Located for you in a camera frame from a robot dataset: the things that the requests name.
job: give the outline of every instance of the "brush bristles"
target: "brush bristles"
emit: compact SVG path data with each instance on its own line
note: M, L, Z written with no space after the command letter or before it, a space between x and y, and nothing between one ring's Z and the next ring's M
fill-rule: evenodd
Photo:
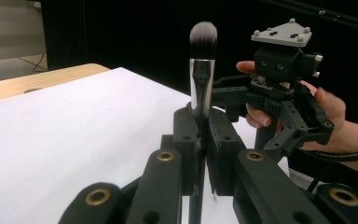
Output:
M190 58L214 60L217 30L209 21L197 23L190 33Z

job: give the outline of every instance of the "floor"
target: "floor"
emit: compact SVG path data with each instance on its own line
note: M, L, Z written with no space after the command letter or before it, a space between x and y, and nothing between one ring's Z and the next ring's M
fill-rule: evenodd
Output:
M0 80L46 72L45 55L0 60Z

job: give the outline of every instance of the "makeup brush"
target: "makeup brush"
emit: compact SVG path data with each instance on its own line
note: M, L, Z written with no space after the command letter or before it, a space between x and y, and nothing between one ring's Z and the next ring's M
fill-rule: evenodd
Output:
M190 32L191 112L201 129L209 118L212 98L217 30L209 21L194 25Z

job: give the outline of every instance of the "fingernail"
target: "fingernail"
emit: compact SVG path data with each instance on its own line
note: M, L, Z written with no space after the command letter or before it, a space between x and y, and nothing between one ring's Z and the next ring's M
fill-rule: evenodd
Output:
M261 122L261 123L263 124L263 126L269 125L269 118L263 119L263 122Z

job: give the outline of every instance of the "black backdrop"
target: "black backdrop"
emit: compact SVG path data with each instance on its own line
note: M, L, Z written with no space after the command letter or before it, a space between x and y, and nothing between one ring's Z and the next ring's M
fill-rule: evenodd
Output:
M358 1L301 2L358 17ZM82 63L125 67L187 94L189 34L197 22L211 21L217 28L215 78L220 78L239 74L235 64L253 59L261 46L251 41L254 30L265 30L295 18L312 31L304 52L324 56L319 66L321 76L307 81L342 98L347 104L347 119L358 122L358 29L339 24L339 20L328 21L317 14L257 0L43 0L41 3L49 70ZM307 157L289 162L292 168L301 167L312 176L318 172L314 167L323 167L320 161ZM348 170L343 173L338 168L331 173L333 179L345 174L348 185L358 183L357 174L348 175Z

